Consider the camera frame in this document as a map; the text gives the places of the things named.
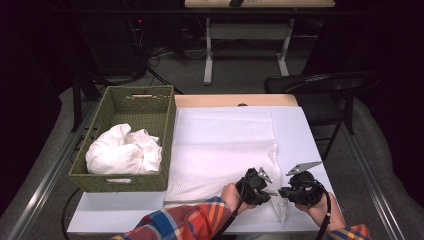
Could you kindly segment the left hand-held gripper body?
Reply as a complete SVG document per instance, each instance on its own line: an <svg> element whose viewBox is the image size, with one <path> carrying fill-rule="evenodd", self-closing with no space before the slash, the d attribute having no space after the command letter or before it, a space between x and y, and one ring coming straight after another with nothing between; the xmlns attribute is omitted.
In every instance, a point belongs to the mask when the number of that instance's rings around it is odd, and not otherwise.
<svg viewBox="0 0 424 240"><path fill-rule="evenodd" d="M268 183L272 182L273 180L262 167L258 170L249 168L245 176L236 183L236 188L240 195L239 203L245 202L249 205L262 205L268 202L271 198L266 198L265 195L268 193L264 189Z"/></svg>

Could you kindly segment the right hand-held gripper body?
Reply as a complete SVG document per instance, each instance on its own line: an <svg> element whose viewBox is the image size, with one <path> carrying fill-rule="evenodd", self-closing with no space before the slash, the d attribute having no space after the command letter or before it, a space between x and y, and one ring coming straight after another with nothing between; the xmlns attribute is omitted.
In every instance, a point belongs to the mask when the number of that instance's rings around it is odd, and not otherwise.
<svg viewBox="0 0 424 240"><path fill-rule="evenodd" d="M301 205L316 205L325 193L324 186L309 172L310 168L318 166L321 161L301 163L295 165L288 171L290 176L289 188L291 196L287 198L290 202Z"/></svg>

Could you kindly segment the white cloth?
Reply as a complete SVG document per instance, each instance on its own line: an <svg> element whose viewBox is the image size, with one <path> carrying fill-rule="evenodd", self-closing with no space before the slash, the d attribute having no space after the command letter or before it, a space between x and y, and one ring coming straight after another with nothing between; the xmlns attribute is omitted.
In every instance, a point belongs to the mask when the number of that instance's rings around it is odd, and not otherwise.
<svg viewBox="0 0 424 240"><path fill-rule="evenodd" d="M89 146L87 169L91 174L157 173L162 161L159 140L145 129L133 132L127 123L115 125Z"/></svg>
<svg viewBox="0 0 424 240"><path fill-rule="evenodd" d="M177 111L165 205L198 204L218 196L249 168L260 167L280 187L278 144L272 114L240 108L181 108Z"/></svg>

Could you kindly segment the green woven basket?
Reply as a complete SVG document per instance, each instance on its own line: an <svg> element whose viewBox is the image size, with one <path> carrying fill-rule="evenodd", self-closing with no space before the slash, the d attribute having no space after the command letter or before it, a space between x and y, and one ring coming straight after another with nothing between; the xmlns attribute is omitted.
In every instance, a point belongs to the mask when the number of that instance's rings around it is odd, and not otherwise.
<svg viewBox="0 0 424 240"><path fill-rule="evenodd" d="M68 173L69 178L85 192L165 191L175 117L174 88L171 86L107 88ZM85 159L89 146L105 131L122 123L129 124L134 130L145 129L159 138L162 161L158 172L136 175L89 173Z"/></svg>

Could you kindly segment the person's left hand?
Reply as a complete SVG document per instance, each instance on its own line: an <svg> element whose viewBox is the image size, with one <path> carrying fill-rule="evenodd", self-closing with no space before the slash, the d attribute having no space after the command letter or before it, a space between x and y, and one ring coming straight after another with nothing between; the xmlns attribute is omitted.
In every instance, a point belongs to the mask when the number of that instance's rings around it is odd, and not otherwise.
<svg viewBox="0 0 424 240"><path fill-rule="evenodd" d="M225 185L220 197L228 204L231 211L237 211L239 214L247 209L255 208L255 205L249 205L245 202L239 203L240 195L234 183Z"/></svg>

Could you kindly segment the person's right hand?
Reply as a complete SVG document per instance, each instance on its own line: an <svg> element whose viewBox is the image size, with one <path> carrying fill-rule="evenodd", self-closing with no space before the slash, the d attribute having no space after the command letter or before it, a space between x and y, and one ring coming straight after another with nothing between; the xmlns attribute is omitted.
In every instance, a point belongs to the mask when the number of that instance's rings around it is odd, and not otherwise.
<svg viewBox="0 0 424 240"><path fill-rule="evenodd" d="M331 232L334 230L345 228L346 222L339 209L338 202L331 192L329 192L328 194L323 194L320 201L316 205L296 204L295 207L300 211L303 211L308 214L318 226L322 226L322 224L324 223L324 218L327 216L328 211L327 199L330 199L331 212L326 231Z"/></svg>

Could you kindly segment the black folding chair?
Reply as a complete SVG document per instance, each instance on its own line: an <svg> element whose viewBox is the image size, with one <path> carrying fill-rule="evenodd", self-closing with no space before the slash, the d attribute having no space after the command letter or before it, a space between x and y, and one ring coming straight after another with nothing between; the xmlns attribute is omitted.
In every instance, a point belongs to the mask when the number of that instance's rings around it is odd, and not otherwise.
<svg viewBox="0 0 424 240"><path fill-rule="evenodd" d="M379 82L379 73L375 71L274 76L265 80L264 92L292 94L311 127L335 126L330 137L315 139L316 142L328 142L321 155L325 160L342 124L354 135L352 121L355 95Z"/></svg>

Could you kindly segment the wooden desk with white legs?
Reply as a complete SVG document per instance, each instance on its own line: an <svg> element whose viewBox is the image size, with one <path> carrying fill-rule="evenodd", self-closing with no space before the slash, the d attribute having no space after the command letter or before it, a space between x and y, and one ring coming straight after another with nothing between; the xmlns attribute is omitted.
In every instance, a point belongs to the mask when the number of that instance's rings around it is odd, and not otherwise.
<svg viewBox="0 0 424 240"><path fill-rule="evenodd" d="M184 0L184 6L188 9L201 10L304 10L332 8L334 0L244 0L241 7L230 7L230 0ZM292 37L295 19L278 20L276 23L262 20L213 20L207 17L205 20L206 36L206 60L204 72L204 84L212 83L213 75L213 40L281 40L283 45L276 54L280 74L289 74L285 58Z"/></svg>

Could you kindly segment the black metal stand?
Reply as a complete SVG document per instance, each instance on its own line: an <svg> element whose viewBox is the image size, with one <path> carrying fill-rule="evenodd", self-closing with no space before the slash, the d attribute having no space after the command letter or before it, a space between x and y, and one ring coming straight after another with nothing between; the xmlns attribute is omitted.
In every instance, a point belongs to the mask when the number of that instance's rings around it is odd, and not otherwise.
<svg viewBox="0 0 424 240"><path fill-rule="evenodd" d="M92 72L77 72L72 81L74 115L73 132L78 129L82 122L81 93L84 93L89 101L97 101L100 97L100 93L95 86L96 78L97 76Z"/></svg>

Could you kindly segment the black cabinet with red light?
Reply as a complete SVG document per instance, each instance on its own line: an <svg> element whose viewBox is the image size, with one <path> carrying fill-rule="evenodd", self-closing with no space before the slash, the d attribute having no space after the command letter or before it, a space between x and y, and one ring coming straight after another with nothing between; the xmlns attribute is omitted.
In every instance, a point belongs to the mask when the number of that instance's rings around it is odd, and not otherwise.
<svg viewBox="0 0 424 240"><path fill-rule="evenodd" d="M101 75L138 78L145 73L126 18L81 17L79 24Z"/></svg>

